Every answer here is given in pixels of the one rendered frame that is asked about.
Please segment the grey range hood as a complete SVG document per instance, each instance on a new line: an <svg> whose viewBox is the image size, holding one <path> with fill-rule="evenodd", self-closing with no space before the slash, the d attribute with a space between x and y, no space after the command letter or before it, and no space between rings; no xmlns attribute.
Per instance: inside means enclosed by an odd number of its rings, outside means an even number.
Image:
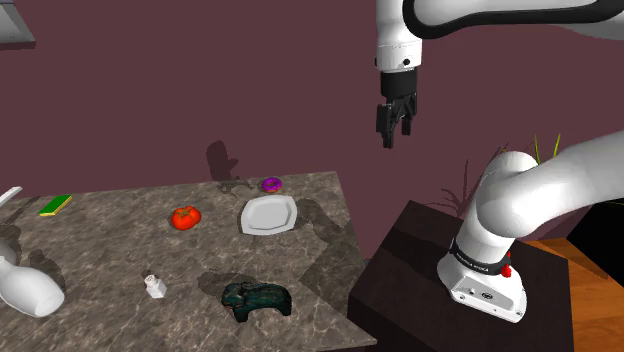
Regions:
<svg viewBox="0 0 624 352"><path fill-rule="evenodd" d="M0 0L0 51L34 49L36 39L15 6Z"/></svg>

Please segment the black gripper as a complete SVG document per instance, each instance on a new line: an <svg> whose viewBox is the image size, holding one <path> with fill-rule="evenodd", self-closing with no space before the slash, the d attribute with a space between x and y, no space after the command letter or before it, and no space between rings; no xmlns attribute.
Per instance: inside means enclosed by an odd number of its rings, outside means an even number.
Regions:
<svg viewBox="0 0 624 352"><path fill-rule="evenodd" d="M401 133L409 136L412 121L417 114L417 70L411 69L395 73L380 73L380 91L385 104L378 104L376 110L376 131L381 135L384 148L394 145L394 129L397 123L397 112L391 104L399 99L399 117Z"/></svg>

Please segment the dark teal animal figure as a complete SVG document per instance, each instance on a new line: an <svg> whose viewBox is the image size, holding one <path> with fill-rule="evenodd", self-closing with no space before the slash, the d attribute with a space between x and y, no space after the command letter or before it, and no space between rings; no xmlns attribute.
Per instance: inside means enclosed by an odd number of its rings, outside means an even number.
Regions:
<svg viewBox="0 0 624 352"><path fill-rule="evenodd" d="M224 288L221 304L232 310L238 323L247 322L249 314L259 309L276 309L283 316L292 314L292 297L288 290L270 283L231 283Z"/></svg>

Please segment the green and yellow sponge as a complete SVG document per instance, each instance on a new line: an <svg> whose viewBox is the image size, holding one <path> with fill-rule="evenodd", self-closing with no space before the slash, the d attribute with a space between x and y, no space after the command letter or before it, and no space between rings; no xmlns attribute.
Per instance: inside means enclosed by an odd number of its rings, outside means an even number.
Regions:
<svg viewBox="0 0 624 352"><path fill-rule="evenodd" d="M52 199L48 204L46 204L40 211L39 215L46 216L55 216L58 212L65 207L72 200L71 194L64 194L56 196Z"/></svg>

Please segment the white vase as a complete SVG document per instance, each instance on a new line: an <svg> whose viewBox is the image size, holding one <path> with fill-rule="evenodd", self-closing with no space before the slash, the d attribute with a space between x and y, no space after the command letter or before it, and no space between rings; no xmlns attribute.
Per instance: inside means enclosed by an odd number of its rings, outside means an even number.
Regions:
<svg viewBox="0 0 624 352"><path fill-rule="evenodd" d="M16 265L16 252L0 241L0 298L20 313L43 318L65 301L60 286L44 272Z"/></svg>

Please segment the white flat bar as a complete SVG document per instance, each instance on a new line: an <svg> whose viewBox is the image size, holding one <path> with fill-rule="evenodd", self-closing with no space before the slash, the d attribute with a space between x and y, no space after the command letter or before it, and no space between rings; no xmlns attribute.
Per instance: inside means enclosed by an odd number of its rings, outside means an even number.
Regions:
<svg viewBox="0 0 624 352"><path fill-rule="evenodd" d="M14 186L0 195L0 206L3 206L7 201L19 194L23 188L21 186Z"/></svg>

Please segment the dark robot stand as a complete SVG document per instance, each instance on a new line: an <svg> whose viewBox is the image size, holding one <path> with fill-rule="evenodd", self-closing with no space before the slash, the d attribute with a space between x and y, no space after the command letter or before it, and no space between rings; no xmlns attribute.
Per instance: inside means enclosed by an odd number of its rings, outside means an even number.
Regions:
<svg viewBox="0 0 624 352"><path fill-rule="evenodd" d="M567 260L516 242L527 310L510 323L453 301L436 272L462 221L410 201L349 295L367 352L574 352Z"/></svg>

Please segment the red tomato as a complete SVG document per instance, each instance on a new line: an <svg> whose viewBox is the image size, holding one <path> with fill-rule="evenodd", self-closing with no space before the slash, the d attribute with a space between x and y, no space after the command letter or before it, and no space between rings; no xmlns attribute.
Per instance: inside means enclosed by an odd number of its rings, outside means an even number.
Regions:
<svg viewBox="0 0 624 352"><path fill-rule="evenodd" d="M170 221L176 230L189 230L201 221L201 213L194 206L177 208L172 213Z"/></svg>

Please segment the white plate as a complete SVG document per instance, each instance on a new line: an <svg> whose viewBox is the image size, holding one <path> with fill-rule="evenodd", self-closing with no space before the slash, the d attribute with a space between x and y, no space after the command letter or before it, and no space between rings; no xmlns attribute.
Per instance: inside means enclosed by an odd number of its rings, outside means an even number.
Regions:
<svg viewBox="0 0 624 352"><path fill-rule="evenodd" d="M291 196L268 195L251 199L244 206L240 227L244 234L276 235L292 230L298 209Z"/></svg>

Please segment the white salt shaker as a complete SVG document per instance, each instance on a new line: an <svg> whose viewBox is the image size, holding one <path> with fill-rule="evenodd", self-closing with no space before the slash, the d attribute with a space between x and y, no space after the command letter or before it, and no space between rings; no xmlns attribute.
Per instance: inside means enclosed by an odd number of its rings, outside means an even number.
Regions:
<svg viewBox="0 0 624 352"><path fill-rule="evenodd" d="M145 290L151 298L161 299L166 295L167 287L164 282L154 274L144 278Z"/></svg>

